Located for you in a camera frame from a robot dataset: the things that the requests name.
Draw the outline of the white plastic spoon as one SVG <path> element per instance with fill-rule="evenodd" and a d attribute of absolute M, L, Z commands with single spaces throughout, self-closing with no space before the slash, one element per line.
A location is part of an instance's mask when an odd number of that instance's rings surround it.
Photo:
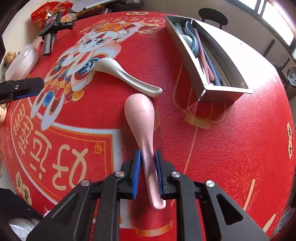
<path fill-rule="evenodd" d="M 103 72 L 112 75 L 149 97 L 157 97 L 163 92 L 160 87 L 140 81 L 139 79 L 131 76 L 116 60 L 112 58 L 102 58 L 98 60 L 93 69 L 96 72 Z"/>

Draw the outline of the pink plastic spoon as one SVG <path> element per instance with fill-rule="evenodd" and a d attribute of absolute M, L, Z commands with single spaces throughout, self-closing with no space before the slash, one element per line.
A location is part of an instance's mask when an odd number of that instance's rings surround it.
<path fill-rule="evenodd" d="M 166 202 L 160 197 L 154 160 L 154 105 L 144 94 L 129 96 L 124 105 L 125 117 L 142 154 L 145 182 L 151 207 L 162 210 Z"/>

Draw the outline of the blue chopstick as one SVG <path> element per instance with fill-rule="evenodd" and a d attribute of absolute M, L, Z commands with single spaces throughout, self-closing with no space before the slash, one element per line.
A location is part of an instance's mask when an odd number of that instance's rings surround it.
<path fill-rule="evenodd" d="M 208 62 L 208 65 L 210 66 L 210 68 L 211 68 L 211 70 L 212 70 L 212 72 L 213 72 L 213 75 L 214 75 L 214 77 L 215 77 L 215 80 L 214 80 L 214 81 L 215 81 L 215 84 L 216 84 L 217 86 L 221 86 L 221 77 L 220 77 L 220 75 L 218 74 L 218 71 L 217 71 L 215 65 L 214 65 L 213 62 L 211 61 L 211 59 L 210 59 L 210 57 L 208 56 L 206 50 L 203 49 L 203 51 L 204 51 L 204 54 L 205 54 L 205 58 L 206 58 L 206 60 L 207 60 L 207 62 Z"/>

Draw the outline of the pink chopstick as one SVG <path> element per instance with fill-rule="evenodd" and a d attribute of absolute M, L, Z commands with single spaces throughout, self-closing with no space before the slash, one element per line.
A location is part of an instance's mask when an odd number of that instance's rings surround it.
<path fill-rule="evenodd" d="M 212 72 L 210 66 L 208 65 L 208 62 L 206 62 L 206 63 L 207 63 L 207 70 L 208 70 L 209 80 L 210 80 L 210 81 L 214 81 L 214 80 L 215 80 L 215 77 L 214 77 L 214 75 L 213 75 L 213 72 Z"/>
<path fill-rule="evenodd" d="M 201 58 L 201 61 L 202 61 L 203 67 L 204 67 L 206 80 L 207 80 L 208 84 L 210 84 L 208 64 L 207 64 L 205 54 L 204 54 L 204 51 L 203 51 L 203 47 L 202 47 L 202 43 L 201 43 L 201 40 L 200 40 L 200 37 L 198 35 L 198 32 L 197 32 L 196 28 L 194 28 L 194 34 L 195 34 L 195 37 L 197 38 L 197 41 L 198 41 L 198 45 L 199 45 L 199 49 L 200 49 L 199 50 L 199 56 Z"/>

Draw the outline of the green plastic spoon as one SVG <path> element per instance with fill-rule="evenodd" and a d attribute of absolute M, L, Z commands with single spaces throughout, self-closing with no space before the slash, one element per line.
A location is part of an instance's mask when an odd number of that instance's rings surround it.
<path fill-rule="evenodd" d="M 187 45 L 192 48 L 193 45 L 193 40 L 190 36 L 185 35 L 183 32 L 183 29 L 181 27 L 181 25 L 179 23 L 174 23 L 175 28 L 177 29 L 178 33 L 183 37 L 183 39 L 185 40 L 185 42 L 187 43 Z"/>

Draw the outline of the light blue plastic spoon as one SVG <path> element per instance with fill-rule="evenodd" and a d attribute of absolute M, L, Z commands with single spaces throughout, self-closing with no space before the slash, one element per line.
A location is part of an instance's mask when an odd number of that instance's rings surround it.
<path fill-rule="evenodd" d="M 185 23 L 185 32 L 192 39 L 191 50 L 194 56 L 197 57 L 199 55 L 199 50 L 200 50 L 199 43 L 198 43 L 197 37 L 194 34 L 193 25 L 189 21 L 186 21 Z"/>

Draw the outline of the clear plastic bottle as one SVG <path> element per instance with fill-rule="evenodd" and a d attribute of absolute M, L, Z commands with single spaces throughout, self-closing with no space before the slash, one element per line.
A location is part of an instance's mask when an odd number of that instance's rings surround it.
<path fill-rule="evenodd" d="M 38 49 L 43 43 L 42 37 L 37 37 L 26 45 L 18 54 L 8 52 L 4 57 L 4 78 L 9 80 L 26 79 L 39 59 Z"/>

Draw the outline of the red printed table mat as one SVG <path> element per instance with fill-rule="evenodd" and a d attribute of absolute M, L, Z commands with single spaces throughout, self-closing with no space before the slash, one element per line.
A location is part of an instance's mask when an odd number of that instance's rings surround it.
<path fill-rule="evenodd" d="M 1 126 L 1 151 L 16 193 L 39 213 L 79 181 L 117 171 L 137 143 L 125 119 L 135 89 L 96 72 L 103 57 L 162 88 L 154 98 L 154 148 L 179 172 L 215 181 L 270 237 L 284 213 L 295 172 L 295 125 L 276 69 L 233 35 L 199 22 L 250 89 L 234 102 L 195 94 L 165 15 L 121 12 L 79 20 L 58 33 L 53 53 L 30 73 L 39 96 L 13 102 Z"/>

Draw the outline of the red snack bag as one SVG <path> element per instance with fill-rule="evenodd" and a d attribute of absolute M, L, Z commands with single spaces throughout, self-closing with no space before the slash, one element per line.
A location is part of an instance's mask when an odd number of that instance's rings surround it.
<path fill-rule="evenodd" d="M 31 13 L 33 23 L 43 24 L 48 14 L 54 15 L 58 11 L 62 12 L 62 16 L 67 15 L 68 10 L 72 8 L 73 3 L 70 1 L 48 1 L 41 5 L 38 9 Z"/>

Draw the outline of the stainless steel utensil tray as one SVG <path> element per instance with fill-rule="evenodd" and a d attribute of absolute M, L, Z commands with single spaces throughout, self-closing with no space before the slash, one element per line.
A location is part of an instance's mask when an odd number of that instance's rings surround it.
<path fill-rule="evenodd" d="M 241 73 L 202 22 L 166 15 L 166 29 L 189 74 L 197 101 L 236 101 L 251 94 Z"/>

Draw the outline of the silver rice cooker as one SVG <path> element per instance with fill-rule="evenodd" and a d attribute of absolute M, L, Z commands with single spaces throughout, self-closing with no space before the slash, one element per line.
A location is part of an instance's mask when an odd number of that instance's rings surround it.
<path fill-rule="evenodd" d="M 292 87 L 296 88 L 296 67 L 292 67 L 287 71 L 287 80 Z"/>

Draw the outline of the black round-back chair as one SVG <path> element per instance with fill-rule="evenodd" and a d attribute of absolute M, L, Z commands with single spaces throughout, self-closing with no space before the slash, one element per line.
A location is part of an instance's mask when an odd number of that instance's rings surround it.
<path fill-rule="evenodd" d="M 198 14 L 201 17 L 202 22 L 205 20 L 213 21 L 219 24 L 220 29 L 222 29 L 223 26 L 228 25 L 227 17 L 215 9 L 201 8 L 199 9 Z"/>

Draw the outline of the window with dark frame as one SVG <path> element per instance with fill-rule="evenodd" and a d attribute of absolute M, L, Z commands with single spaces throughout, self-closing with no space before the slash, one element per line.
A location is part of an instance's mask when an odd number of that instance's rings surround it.
<path fill-rule="evenodd" d="M 295 47 L 294 33 L 282 14 L 268 1 L 228 1 L 253 16 L 288 47 Z"/>

